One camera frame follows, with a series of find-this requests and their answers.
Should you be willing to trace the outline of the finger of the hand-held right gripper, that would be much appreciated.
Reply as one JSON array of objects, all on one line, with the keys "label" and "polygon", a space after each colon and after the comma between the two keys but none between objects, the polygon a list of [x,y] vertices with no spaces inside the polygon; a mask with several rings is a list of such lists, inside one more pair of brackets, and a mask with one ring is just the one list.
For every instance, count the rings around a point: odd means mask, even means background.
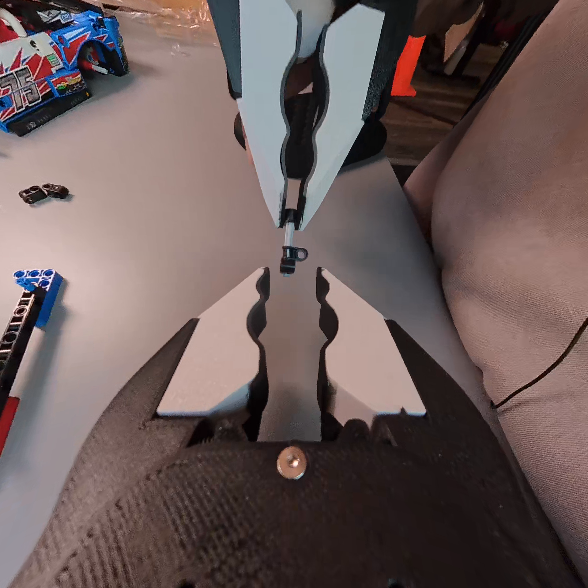
[{"label": "finger of the hand-held right gripper", "polygon": [[286,77],[298,56],[299,20],[286,1],[239,1],[240,98],[246,143],[273,224],[282,226],[288,180]]},{"label": "finger of the hand-held right gripper", "polygon": [[384,12],[356,4],[320,35],[318,79],[324,83],[324,107],[312,134],[312,171],[300,187],[299,231],[318,211],[364,125],[384,18]]}]

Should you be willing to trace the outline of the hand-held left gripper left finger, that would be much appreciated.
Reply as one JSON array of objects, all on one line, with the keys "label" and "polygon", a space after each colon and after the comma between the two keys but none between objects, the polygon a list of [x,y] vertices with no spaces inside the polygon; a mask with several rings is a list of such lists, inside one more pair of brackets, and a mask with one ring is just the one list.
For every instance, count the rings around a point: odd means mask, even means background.
[{"label": "hand-held left gripper left finger", "polygon": [[270,273],[254,270],[197,318],[159,402],[160,417],[260,415],[268,401],[266,326]]}]

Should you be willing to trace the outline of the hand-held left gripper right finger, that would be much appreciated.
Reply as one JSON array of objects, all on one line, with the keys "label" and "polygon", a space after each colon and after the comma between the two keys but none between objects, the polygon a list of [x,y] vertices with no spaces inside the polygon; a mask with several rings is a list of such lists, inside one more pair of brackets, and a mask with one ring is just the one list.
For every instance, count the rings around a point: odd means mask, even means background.
[{"label": "hand-held left gripper right finger", "polygon": [[340,425],[427,410],[384,315],[325,268],[316,271],[320,350],[318,404]]}]

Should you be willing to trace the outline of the small black lego axle assembly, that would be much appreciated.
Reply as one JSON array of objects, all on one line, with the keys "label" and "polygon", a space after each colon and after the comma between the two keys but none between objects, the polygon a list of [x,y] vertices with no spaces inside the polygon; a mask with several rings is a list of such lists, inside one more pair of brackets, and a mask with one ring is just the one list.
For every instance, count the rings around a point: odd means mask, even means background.
[{"label": "small black lego axle assembly", "polygon": [[284,219],[285,238],[280,260],[280,274],[289,277],[295,273],[296,264],[308,257],[308,251],[303,247],[296,247],[293,243],[296,230],[296,210],[286,209]]}]

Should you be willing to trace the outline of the black blue red lego beam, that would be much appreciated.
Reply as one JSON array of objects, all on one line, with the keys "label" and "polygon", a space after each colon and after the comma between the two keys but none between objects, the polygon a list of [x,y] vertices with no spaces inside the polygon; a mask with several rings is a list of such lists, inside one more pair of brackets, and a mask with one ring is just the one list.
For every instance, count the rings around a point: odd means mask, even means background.
[{"label": "black blue red lego beam", "polygon": [[1,452],[19,408],[12,394],[26,349],[35,329],[46,327],[63,283],[55,269],[18,270],[13,279],[21,294],[1,333]]}]

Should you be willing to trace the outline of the blue white red lego car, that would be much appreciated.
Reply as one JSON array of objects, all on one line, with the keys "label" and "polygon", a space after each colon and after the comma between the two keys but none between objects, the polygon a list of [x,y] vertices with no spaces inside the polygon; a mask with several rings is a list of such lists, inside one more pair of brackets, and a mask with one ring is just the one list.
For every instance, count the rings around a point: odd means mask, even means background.
[{"label": "blue white red lego car", "polygon": [[1,130],[22,137],[90,99],[86,78],[124,77],[119,22],[87,1],[1,1]]}]

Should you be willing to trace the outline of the orange traffic cone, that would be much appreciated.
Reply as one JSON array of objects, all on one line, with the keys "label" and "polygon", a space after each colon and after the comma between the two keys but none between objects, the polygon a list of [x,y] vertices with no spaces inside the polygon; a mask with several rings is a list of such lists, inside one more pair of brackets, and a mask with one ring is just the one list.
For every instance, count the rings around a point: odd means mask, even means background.
[{"label": "orange traffic cone", "polygon": [[396,64],[396,70],[393,78],[391,97],[414,97],[416,90],[412,86],[413,76],[419,57],[422,52],[426,37],[409,36],[405,47]]}]

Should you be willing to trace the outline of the black tripod stand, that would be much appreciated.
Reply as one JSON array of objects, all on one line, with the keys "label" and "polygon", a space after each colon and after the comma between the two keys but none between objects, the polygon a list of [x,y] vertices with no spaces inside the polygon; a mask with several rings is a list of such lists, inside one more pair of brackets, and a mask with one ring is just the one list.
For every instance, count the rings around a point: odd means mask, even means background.
[{"label": "black tripod stand", "polygon": [[547,1],[546,7],[544,7],[542,10],[539,10],[539,1],[535,1],[535,4],[532,6],[534,12],[524,21],[518,34],[513,38],[513,40],[509,41],[507,48],[505,48],[500,59],[490,72],[489,76],[483,82],[476,97],[470,104],[469,109],[472,109],[496,88],[498,83],[504,78],[507,71],[515,62],[518,55],[520,55],[521,51],[528,44],[531,37],[533,37],[537,29],[552,11],[555,4],[557,4],[557,1]]}]

